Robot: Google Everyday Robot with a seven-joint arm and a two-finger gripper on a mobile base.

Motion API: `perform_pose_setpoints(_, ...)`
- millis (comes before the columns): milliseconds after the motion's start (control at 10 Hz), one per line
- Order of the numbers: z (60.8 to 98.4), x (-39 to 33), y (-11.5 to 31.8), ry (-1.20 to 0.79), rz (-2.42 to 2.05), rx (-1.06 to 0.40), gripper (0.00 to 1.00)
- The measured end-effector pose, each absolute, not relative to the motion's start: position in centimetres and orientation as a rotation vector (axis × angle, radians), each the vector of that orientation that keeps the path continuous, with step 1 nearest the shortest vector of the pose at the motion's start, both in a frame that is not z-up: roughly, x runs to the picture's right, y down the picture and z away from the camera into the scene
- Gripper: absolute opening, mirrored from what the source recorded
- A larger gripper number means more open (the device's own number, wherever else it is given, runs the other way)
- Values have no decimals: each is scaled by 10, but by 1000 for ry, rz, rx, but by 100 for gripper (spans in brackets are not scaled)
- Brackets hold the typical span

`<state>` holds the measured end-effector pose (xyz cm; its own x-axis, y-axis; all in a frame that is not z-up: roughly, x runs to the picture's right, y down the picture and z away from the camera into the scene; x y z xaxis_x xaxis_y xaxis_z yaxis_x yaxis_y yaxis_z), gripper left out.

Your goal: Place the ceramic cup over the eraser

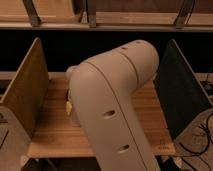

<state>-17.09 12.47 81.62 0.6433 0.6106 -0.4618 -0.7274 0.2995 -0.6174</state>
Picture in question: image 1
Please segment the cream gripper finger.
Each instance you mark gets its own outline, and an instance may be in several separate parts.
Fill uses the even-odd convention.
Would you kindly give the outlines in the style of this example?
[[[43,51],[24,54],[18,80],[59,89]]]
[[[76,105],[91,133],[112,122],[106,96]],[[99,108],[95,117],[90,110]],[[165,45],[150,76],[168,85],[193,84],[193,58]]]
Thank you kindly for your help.
[[[67,113],[67,115],[69,116],[69,115],[71,115],[71,113],[72,113],[72,104],[70,103],[70,101],[67,101],[66,102],[66,113]]]

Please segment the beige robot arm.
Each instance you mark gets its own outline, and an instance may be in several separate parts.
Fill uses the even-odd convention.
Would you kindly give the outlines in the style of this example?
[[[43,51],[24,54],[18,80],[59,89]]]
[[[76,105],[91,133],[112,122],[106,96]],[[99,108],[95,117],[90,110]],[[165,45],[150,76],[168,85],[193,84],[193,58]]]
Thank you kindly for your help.
[[[67,69],[74,111],[102,171],[160,171],[132,103],[158,66],[155,47],[135,40]]]

